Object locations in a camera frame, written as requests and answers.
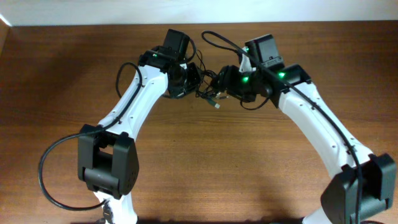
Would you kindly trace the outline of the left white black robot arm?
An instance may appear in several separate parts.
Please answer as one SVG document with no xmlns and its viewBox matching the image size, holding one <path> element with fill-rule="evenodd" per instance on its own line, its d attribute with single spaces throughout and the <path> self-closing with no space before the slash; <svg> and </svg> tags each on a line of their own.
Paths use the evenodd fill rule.
<svg viewBox="0 0 398 224">
<path fill-rule="evenodd" d="M 78 178 L 100 201 L 98 223 L 136 223 L 131 190 L 139 173 L 136 138 L 161 97 L 180 99 L 201 80 L 187 47 L 193 40 L 170 29 L 164 43 L 146 51 L 133 67 L 134 79 L 111 112 L 96 126 L 84 125 L 78 138 Z"/>
</svg>

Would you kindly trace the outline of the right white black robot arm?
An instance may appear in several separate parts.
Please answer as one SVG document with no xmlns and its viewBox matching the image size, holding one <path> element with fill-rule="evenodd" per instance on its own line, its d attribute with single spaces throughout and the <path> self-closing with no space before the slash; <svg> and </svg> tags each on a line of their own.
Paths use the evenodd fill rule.
<svg viewBox="0 0 398 224">
<path fill-rule="evenodd" d="M 303 132 L 331 177 L 320 208 L 295 223 L 372 223 L 392 207 L 396 162 L 388 154 L 376 155 L 345 128 L 310 75 L 300 65 L 285 66 L 272 35 L 244 47 L 225 39 L 223 48 L 238 55 L 239 65 L 223 67 L 213 87 L 242 105 L 257 96 L 271 101 Z"/>
</svg>

